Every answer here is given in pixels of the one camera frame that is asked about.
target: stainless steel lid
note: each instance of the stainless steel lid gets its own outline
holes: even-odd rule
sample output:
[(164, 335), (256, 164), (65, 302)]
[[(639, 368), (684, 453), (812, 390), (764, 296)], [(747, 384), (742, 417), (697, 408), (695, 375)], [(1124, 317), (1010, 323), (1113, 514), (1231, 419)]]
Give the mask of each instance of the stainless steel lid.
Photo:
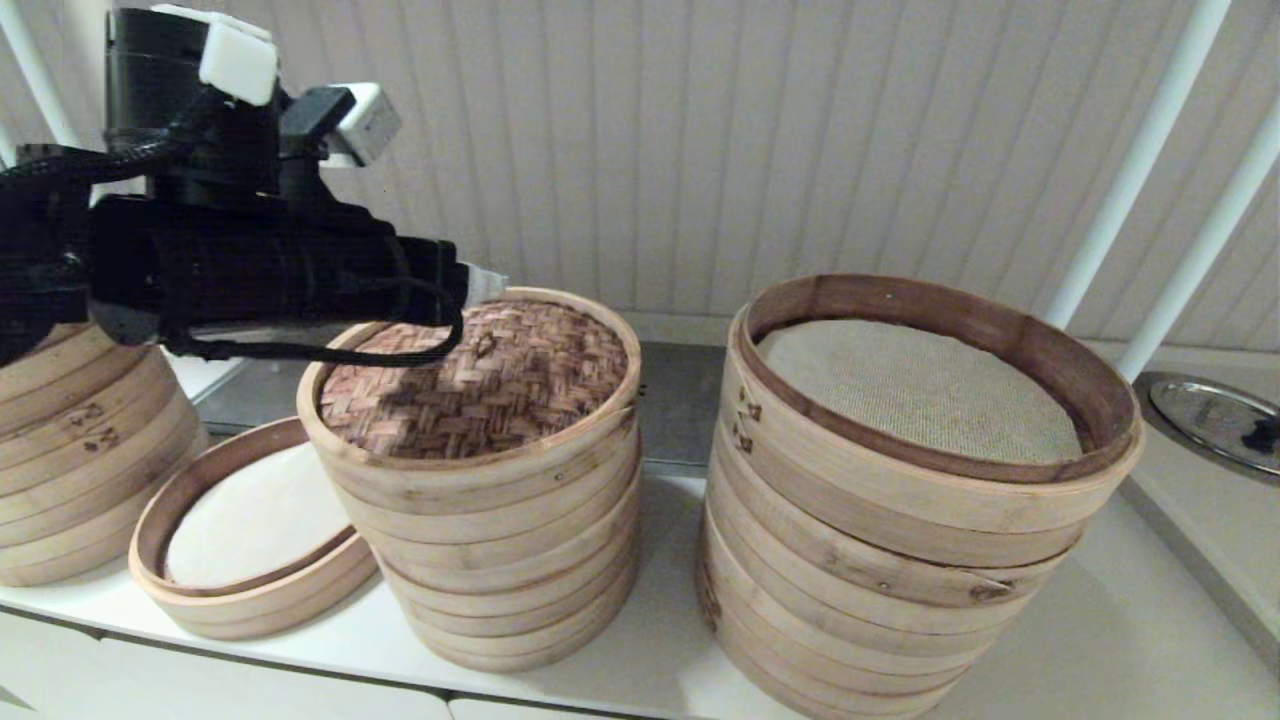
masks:
[(1162, 379), (1151, 404), (1178, 430), (1213, 452), (1280, 475), (1280, 407), (1211, 380)]

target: white wall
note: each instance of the white wall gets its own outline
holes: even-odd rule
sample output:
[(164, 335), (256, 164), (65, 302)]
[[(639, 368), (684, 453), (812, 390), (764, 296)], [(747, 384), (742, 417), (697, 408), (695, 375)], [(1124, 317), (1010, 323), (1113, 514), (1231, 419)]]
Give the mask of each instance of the white wall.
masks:
[[(76, 3), (27, 1), (46, 29)], [(713, 325), (773, 282), (829, 270), (919, 277), (1042, 311), (1190, 9), (192, 4), (276, 32), (291, 90), (389, 87), (406, 127), (378, 167), (330, 176), (346, 199), (406, 234), (456, 240), (518, 282)], [(1270, 0), (1234, 3), (1073, 333), (1137, 329), (1276, 94), (1277, 26)], [(4, 65), (0, 51), (0, 79)], [(20, 104), (10, 87), (0, 104)], [(1280, 350), (1275, 177), (1170, 342)]]

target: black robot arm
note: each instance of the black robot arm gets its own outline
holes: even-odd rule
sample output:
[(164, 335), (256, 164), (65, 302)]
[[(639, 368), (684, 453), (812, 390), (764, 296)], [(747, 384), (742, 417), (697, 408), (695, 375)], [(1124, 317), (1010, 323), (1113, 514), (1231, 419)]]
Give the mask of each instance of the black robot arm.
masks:
[[(319, 173), (335, 145), (360, 164), (370, 137), (389, 141), (398, 126), (389, 104), (343, 86), (292, 99), (274, 76), (265, 102), (236, 99), (202, 79), (214, 28), (191, 17), (113, 13), (108, 151), (24, 146), (18, 167), (0, 173), (0, 364), (55, 323), (88, 316), (118, 342), (204, 357), (384, 366), (440, 359), (461, 338), (462, 306), (483, 299), (472, 278), (493, 275), (460, 263), (451, 242), (398, 236), (339, 202)], [(357, 111), (365, 135), (343, 137)], [(92, 184), (138, 176), (145, 195), (108, 195), (90, 208)], [(197, 338), (367, 320), (451, 333), (439, 347), (404, 355)]]

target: bamboo rim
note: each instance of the bamboo rim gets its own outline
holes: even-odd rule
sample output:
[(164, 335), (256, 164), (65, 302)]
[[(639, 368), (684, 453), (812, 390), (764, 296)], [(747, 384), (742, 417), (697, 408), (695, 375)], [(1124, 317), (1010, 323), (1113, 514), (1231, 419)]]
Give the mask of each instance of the bamboo rim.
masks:
[[(727, 446), (717, 424), (708, 487), (724, 484), (754, 519), (797, 556), (824, 571), (883, 594), (938, 605), (972, 607), (1034, 593), (1052, 577), (1070, 547), (1047, 560), (1002, 568), (965, 568), (886, 550), (805, 512)], [(1018, 542), (1018, 536), (1005, 536)]]
[(227, 597), (287, 579), (314, 566), (338, 548), (349, 547), (352, 544), (349, 541), (358, 537), (355, 528), (347, 525), (301, 557), (252, 578), (223, 585), (189, 585), (168, 578), (165, 555), (169, 541), (182, 518), (206, 492), (232, 473), (273, 452), (305, 442), (307, 434), (302, 429), (302, 423), (297, 418), (284, 418), (219, 443), (175, 473), (160, 488), (138, 520), (137, 533), (129, 550), (131, 561), (136, 559), (134, 575), (145, 579), (147, 585), (175, 596)]
[[(613, 395), (609, 396), (609, 398), (603, 405), (596, 407), (590, 415), (579, 420), (573, 425), (517, 448), (461, 460), (419, 460), (392, 457), (356, 447), (343, 441), (337, 436), (337, 433), (325, 425), (319, 411), (320, 392), (324, 388), (325, 380), (333, 373), (334, 365), (312, 363), (307, 366), (302, 375), (297, 396), (298, 415), (302, 419), (302, 423), (307, 427), (311, 441), (321, 448), (323, 454), (332, 455), (344, 462), (358, 466), (385, 468), (389, 470), (412, 470), (419, 473), (457, 473), (461, 470), (503, 465), (527, 457), (545, 455), (553, 448), (567, 446), (590, 433), (594, 428), (604, 424), (607, 418), (611, 415), (617, 415), (630, 409), (640, 386), (640, 340), (636, 337), (635, 331), (632, 331), (620, 315), (598, 302), (553, 290), (513, 287), (507, 291), (503, 299), (564, 305), (590, 315), (617, 333), (627, 352), (627, 372), (617, 389), (614, 389)], [(329, 343), (329, 347), (351, 350), (378, 334), (388, 325), (389, 323), (367, 323), (364, 325), (356, 325), (338, 336)]]
[[(735, 319), (731, 334), (740, 334), (744, 313)], [(719, 414), (726, 424), (750, 438), (750, 445), (740, 441), (739, 447), (751, 456), (748, 461), (753, 465), (760, 462), (756, 456), (763, 451), (773, 448), (778, 454), (780, 438), (795, 446), (783, 460), (796, 466), (797, 477), (760, 471), (776, 487), (774, 480), (832, 484), (837, 492), (860, 496), (881, 507), (938, 525), (988, 533), (1062, 529), (1088, 519), (1137, 465), (1146, 447), (1139, 429), (1110, 465), (1052, 483), (992, 482), (937, 470), (886, 455), (814, 423), (754, 377), (736, 346), (724, 361)], [(755, 452), (756, 445), (765, 447)]]
[[(703, 601), (713, 625), (718, 621), (718, 597), (733, 593), (742, 605), (787, 628), (800, 644), (847, 665), (888, 675), (933, 675), (966, 667), (982, 657), (998, 635), (998, 632), (983, 633), (977, 643), (961, 637), (963, 644), (956, 646), (955, 635), (886, 633), (822, 605), (794, 609), (792, 598), (774, 596), (776, 583), (755, 573), (750, 559), (740, 560), (730, 550), (710, 514), (703, 514), (701, 537), (701, 556), (713, 591)], [(938, 639), (946, 644), (937, 644)]]
[[(758, 295), (730, 345), (760, 382), (819, 427), (890, 457), (1004, 483), (1057, 483), (1116, 464), (1142, 433), (1129, 383), (1089, 348), (1036, 318), (975, 295), (881, 275), (810, 275)], [(954, 337), (992, 352), (1043, 387), (1071, 416), (1084, 455), (1057, 462), (1001, 462), (925, 447), (858, 423), (806, 397), (759, 355), (756, 343), (797, 323), (858, 318)]]

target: white pipe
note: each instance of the white pipe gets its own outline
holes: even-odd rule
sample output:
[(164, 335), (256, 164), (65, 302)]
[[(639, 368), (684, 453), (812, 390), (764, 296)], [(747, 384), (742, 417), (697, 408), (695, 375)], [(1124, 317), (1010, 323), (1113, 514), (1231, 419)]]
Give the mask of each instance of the white pipe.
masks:
[(100, 113), (97, 126), (106, 122), (106, 15), (111, 4), (111, 0), (76, 0), (63, 5), (67, 35), (81, 49), (74, 58), (83, 63), (93, 108)]
[(1146, 184), (1147, 176), (1151, 174), (1151, 168), (1160, 156), (1160, 150), (1169, 140), (1169, 132), (1174, 128), (1178, 114), (1181, 113), (1183, 105), (1187, 102), (1187, 96), (1190, 95), (1196, 76), (1199, 74), (1204, 58), (1213, 46), (1217, 28), (1222, 26), (1222, 18), (1226, 17), (1226, 10), (1230, 6), (1231, 0), (1198, 0), (1196, 3), (1196, 8), (1187, 20), (1187, 27), (1183, 28), (1178, 47), (1174, 49), (1169, 67), (1165, 68), (1165, 77), (1161, 78), (1156, 96), (1147, 108), (1147, 114), (1142, 118), (1142, 126), (1138, 127), (1138, 135), (1133, 145), (1129, 146), (1120, 172), (1111, 183), (1111, 190), (1102, 201), (1102, 206), (1098, 208), (1098, 214), (1093, 217), (1093, 224), (1089, 227), (1084, 245), (1076, 251), (1075, 259), (1071, 260), (1071, 265), (1062, 278), (1062, 284), (1059, 286), (1057, 295), (1048, 311), (1044, 313), (1046, 323), (1066, 328), (1071, 316), (1075, 315), (1076, 307), (1080, 306), (1080, 301), (1084, 300), (1084, 293), (1093, 283), (1093, 277), (1098, 274), (1098, 268), (1102, 266), (1102, 260), (1111, 250), (1116, 236), (1120, 234), (1120, 228), (1124, 225), (1125, 218), (1129, 217), (1129, 210), (1138, 199), (1138, 192)]
[(9, 128), (0, 124), (0, 170), (18, 164), (17, 147), (9, 137)]
[(1280, 158), (1280, 97), (1271, 105), (1262, 126), (1253, 136), (1253, 142), (1244, 154), (1244, 160), (1231, 176), (1231, 182), (1213, 206), (1208, 219), (1201, 228), (1196, 242), (1183, 256), (1165, 290), (1156, 300), (1156, 306), (1143, 322), (1138, 334), (1129, 342), (1120, 357), (1119, 370), (1125, 379), (1133, 382), (1138, 373), (1151, 361), (1152, 354), (1164, 342), (1169, 329), (1174, 327), (1187, 302), (1190, 301), (1201, 281), (1208, 273), (1219, 252), (1235, 232), (1253, 196), (1271, 172), (1271, 165)]
[(31, 94), (36, 96), (36, 105), (40, 106), (49, 129), (52, 131), (54, 140), (59, 145), (83, 147), (76, 137), (76, 131), (72, 129), (67, 108), (58, 96), (58, 86), (49, 76), (49, 68), (45, 67), (40, 49), (31, 37), (31, 29), (27, 28), (27, 20), (18, 8), (18, 0), (0, 0), (0, 29), (9, 38), (9, 47), (18, 59), (18, 67), (27, 78)]

